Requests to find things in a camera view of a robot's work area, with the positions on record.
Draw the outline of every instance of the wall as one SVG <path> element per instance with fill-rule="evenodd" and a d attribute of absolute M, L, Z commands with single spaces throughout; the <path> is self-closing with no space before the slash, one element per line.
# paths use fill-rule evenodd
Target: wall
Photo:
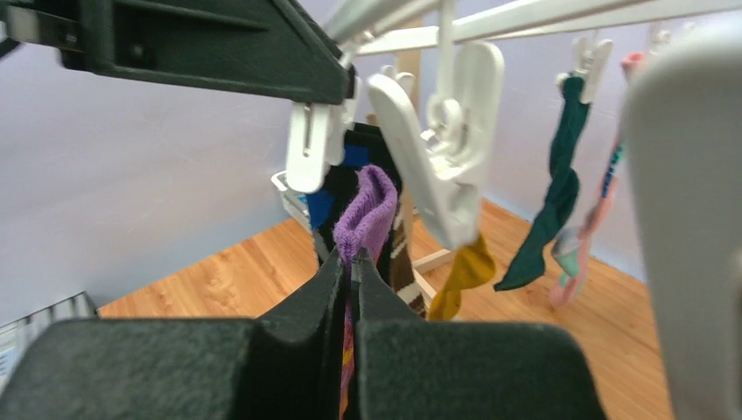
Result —
<path fill-rule="evenodd" d="M 463 17 L 503 3 L 506 2 L 461 0 L 457 2 L 457 15 Z M 425 24 L 437 25 L 437 19 L 437 15 L 429 15 Z M 709 19 L 698 17 L 693 21 L 702 24 Z M 675 21 L 665 25 L 677 33 L 682 24 L 683 21 Z M 570 225 L 582 222 L 594 202 L 594 193 L 606 168 L 626 89 L 619 62 L 631 52 L 646 49 L 647 34 L 647 24 L 600 32 L 602 39 L 614 41 L 614 47 L 574 159 L 581 193 Z M 563 104 L 555 78 L 572 69 L 571 41 L 576 36 L 557 34 L 496 43 L 505 58 L 506 76 L 486 196 L 529 221 L 541 208 L 550 182 L 547 172 L 549 146 Z M 435 50 L 423 53 L 422 98 L 435 91 L 437 59 Z M 641 244 L 626 169 L 624 165 L 613 209 L 594 237 L 593 254 L 644 280 Z"/>
<path fill-rule="evenodd" d="M 286 100 L 68 71 L 38 45 L 0 62 L 0 98 L 0 326 L 79 291 L 103 305 L 286 218 Z"/>

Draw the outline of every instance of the brown sock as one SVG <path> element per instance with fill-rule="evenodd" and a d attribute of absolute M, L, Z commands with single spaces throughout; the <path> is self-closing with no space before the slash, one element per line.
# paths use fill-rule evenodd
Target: brown sock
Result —
<path fill-rule="evenodd" d="M 402 206 L 397 208 L 392 235 L 392 254 L 389 265 L 389 278 L 392 290 L 412 310 L 425 318 L 425 301 L 420 286 L 412 274 L 412 261 L 407 252 L 407 232 L 404 229 Z"/>

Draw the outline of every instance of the white plastic clip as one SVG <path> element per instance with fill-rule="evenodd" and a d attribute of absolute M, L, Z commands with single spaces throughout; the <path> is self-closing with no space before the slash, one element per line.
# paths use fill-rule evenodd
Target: white plastic clip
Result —
<path fill-rule="evenodd" d="M 598 41 L 599 31 L 595 31 L 592 40 L 587 37 L 578 37 L 572 41 L 572 57 L 574 59 L 573 74 L 584 79 L 584 87 L 580 95 L 580 102 L 592 103 L 598 92 L 598 85 L 603 79 L 608 57 L 613 50 L 613 41 L 602 39 Z M 559 74 L 556 84 L 561 88 L 564 79 L 569 75 Z"/>
<path fill-rule="evenodd" d="M 348 68 L 355 56 L 351 49 L 340 58 Z M 345 157 L 343 136 L 353 127 L 361 91 L 356 77 L 353 98 L 340 105 L 294 103 L 291 108 L 289 147 L 286 155 L 286 182 L 300 193 L 314 193 L 321 186 L 330 165 Z"/>
<path fill-rule="evenodd" d="M 407 72 L 399 72 L 396 66 L 386 65 L 381 67 L 381 74 L 396 81 L 404 89 L 407 96 L 412 95 L 415 86 L 415 75 Z"/>
<path fill-rule="evenodd" d="M 670 43 L 672 35 L 670 31 L 662 29 L 660 22 L 652 22 L 649 24 L 649 42 L 647 46 L 647 52 L 651 55 L 657 55 L 657 53 Z"/>
<path fill-rule="evenodd" d="M 286 182 L 292 190 L 314 193 L 322 186 L 328 168 L 326 150 L 332 107 L 296 102 L 291 106 Z"/>
<path fill-rule="evenodd" d="M 494 144 L 505 61 L 487 42 L 463 45 L 454 57 L 452 0 L 441 3 L 438 90 L 428 104 L 430 129 L 423 133 L 415 108 L 396 79 L 378 73 L 368 80 L 387 146 L 420 216 L 447 249 L 472 243 L 479 231 L 481 189 Z M 439 146 L 429 148 L 435 136 Z"/>
<path fill-rule="evenodd" d="M 356 76 L 353 98 L 346 99 L 340 106 L 333 106 L 330 111 L 332 113 L 332 127 L 330 127 L 327 150 L 325 151 L 325 161 L 330 165 L 340 165 L 345 158 L 343 138 L 346 131 L 351 130 L 355 125 L 355 111 L 358 108 L 358 97 L 362 84 L 361 78 Z"/>

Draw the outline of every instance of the dark green sock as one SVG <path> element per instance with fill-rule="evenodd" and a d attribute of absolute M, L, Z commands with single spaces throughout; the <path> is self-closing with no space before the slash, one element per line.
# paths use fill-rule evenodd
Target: dark green sock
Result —
<path fill-rule="evenodd" d="M 564 81 L 562 119 L 549 154 L 551 185 L 526 240 L 515 254 L 502 281 L 494 286 L 496 291 L 511 291 L 543 276 L 546 270 L 543 247 L 554 240 L 572 214 L 578 199 L 579 180 L 571 164 L 590 110 L 589 104 L 579 101 L 584 84 L 585 81 L 576 76 Z"/>

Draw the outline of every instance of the purple sock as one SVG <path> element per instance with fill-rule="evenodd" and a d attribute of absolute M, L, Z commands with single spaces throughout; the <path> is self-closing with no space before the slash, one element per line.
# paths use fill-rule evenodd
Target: purple sock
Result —
<path fill-rule="evenodd" d="M 350 290 L 350 271 L 353 258 L 361 248 L 376 260 L 382 252 L 394 221 L 397 192 L 391 179 L 382 168 L 364 166 L 358 172 L 358 195 L 340 216 L 333 231 L 333 239 L 340 258 L 346 267 L 346 278 Z M 340 380 L 340 418 L 348 404 L 348 387 L 355 371 L 353 347 L 353 317 L 350 295 L 346 300 L 345 326 L 343 334 L 343 368 Z"/>

